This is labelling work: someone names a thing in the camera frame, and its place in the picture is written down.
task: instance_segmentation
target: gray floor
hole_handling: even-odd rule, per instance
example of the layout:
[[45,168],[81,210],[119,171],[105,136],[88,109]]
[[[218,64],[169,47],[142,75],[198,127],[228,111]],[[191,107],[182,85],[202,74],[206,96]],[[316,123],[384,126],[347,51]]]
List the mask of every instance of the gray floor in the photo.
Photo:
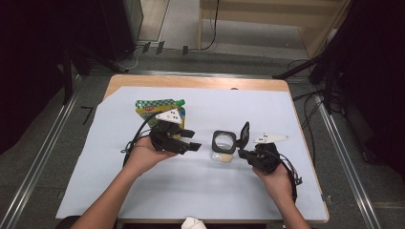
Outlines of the gray floor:
[[[241,53],[241,49],[234,48],[236,54],[232,54],[231,50],[226,53],[190,52],[188,55],[181,55],[181,51],[164,51],[159,55],[155,55],[154,50],[144,54],[139,52],[138,65],[129,73],[139,73],[139,71],[231,73],[242,77],[270,78],[271,75],[284,73],[292,60],[303,57],[297,52],[284,49],[273,49],[271,56],[262,54],[253,56],[246,52]],[[120,63],[131,66],[135,63],[135,59],[130,57]],[[113,73],[108,69],[94,63],[91,75],[84,78],[77,101],[15,228],[54,228],[59,222],[54,217],[93,120],[91,115],[89,121],[83,125],[89,111],[82,109],[81,106],[96,108],[102,101],[112,75]],[[292,96],[312,91],[312,86],[307,81],[308,75],[309,71],[305,71],[288,80]],[[6,214],[16,190],[30,170],[62,107],[62,99],[63,90],[50,101],[21,140],[0,155],[0,219]],[[304,119],[303,102],[304,100],[299,100],[295,103],[301,120]],[[370,200],[374,204],[382,228],[402,228],[405,224],[403,217],[405,216],[405,197],[403,196],[405,185],[401,178],[385,165],[371,165],[364,162],[362,152],[347,120],[341,114],[334,114],[333,118]],[[314,132],[317,152],[316,173],[324,194],[331,196],[334,200],[334,204],[328,206],[330,221],[316,227],[367,228],[319,112],[315,114],[310,124]],[[304,133],[309,150],[312,152],[308,130],[306,129]],[[282,226],[272,225],[269,228],[282,228]]]

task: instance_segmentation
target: hand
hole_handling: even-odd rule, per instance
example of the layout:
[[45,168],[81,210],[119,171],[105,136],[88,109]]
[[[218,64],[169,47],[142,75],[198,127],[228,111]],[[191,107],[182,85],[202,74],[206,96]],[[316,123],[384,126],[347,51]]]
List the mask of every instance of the hand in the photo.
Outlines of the hand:
[[176,155],[177,154],[167,151],[155,150],[151,138],[146,136],[138,140],[123,170],[130,171],[136,178],[153,168],[162,160]]
[[271,198],[277,202],[292,197],[292,188],[289,181],[287,169],[279,164],[277,169],[271,174],[267,174],[257,168],[252,168],[253,172],[265,184]]

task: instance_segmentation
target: table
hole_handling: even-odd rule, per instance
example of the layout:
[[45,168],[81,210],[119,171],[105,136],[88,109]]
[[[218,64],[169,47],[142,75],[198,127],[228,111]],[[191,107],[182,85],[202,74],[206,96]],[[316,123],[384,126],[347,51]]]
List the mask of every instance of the table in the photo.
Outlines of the table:
[[[135,113],[135,102],[146,98],[183,98],[185,127],[196,132],[192,141],[202,147],[165,160],[142,175],[121,208],[120,222],[181,223],[186,217],[206,223],[281,221],[275,204],[245,160],[234,156],[230,163],[221,163],[209,157],[215,130],[238,135],[246,121],[250,122],[251,138],[264,130],[290,137],[277,147],[303,177],[296,204],[310,222],[329,219],[285,81],[158,75],[113,76],[57,218],[81,215],[116,176],[123,160],[119,151],[142,122]],[[268,106],[259,107],[262,100]],[[252,107],[264,112],[253,113]],[[246,149],[253,147],[250,140]]]
[[[221,0],[218,20],[298,27],[310,58],[322,51],[330,32],[346,17],[350,0]],[[200,0],[199,49],[203,19],[215,19],[217,1]]]

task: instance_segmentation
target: wooden panel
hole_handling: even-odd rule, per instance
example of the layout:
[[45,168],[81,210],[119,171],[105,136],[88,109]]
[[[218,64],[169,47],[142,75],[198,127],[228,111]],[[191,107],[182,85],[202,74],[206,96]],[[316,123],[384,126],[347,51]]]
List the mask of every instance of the wooden panel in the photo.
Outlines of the wooden panel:
[[237,88],[240,90],[289,92],[286,81],[275,79],[116,74],[111,78],[104,98],[113,94],[121,86],[210,89]]
[[330,32],[342,23],[347,9],[350,5],[350,0],[339,1],[335,7],[334,13],[325,20],[325,27],[321,29],[315,28],[300,28],[301,39],[307,49],[309,58],[313,58],[320,53],[330,35]]
[[[202,0],[202,19],[215,17],[216,1]],[[222,0],[218,19],[276,24],[308,28],[324,28],[325,20],[341,0]]]

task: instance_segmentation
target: black stand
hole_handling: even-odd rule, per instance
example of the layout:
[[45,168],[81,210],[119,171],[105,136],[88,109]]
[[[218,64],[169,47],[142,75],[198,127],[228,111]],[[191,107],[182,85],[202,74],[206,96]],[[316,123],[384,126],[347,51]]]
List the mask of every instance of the black stand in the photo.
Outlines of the black stand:
[[345,58],[344,56],[350,49],[348,36],[349,34],[357,33],[355,25],[360,23],[358,15],[360,15],[361,10],[364,9],[366,2],[367,1],[352,1],[351,8],[345,21],[322,53],[286,73],[273,75],[273,78],[287,79],[290,76],[316,64],[309,76],[309,82],[311,84],[319,84],[319,82],[326,77],[324,106],[331,115],[330,101],[334,80],[339,72],[342,72],[342,69],[344,69],[342,67]]
[[126,73],[122,71],[117,65],[109,62],[105,58],[99,56],[86,47],[72,44],[66,45],[63,50],[63,85],[65,89],[63,104],[66,104],[73,95],[72,63],[75,65],[79,74],[87,76],[89,76],[90,74],[91,68],[84,55],[93,58],[98,63],[109,68],[114,73]]

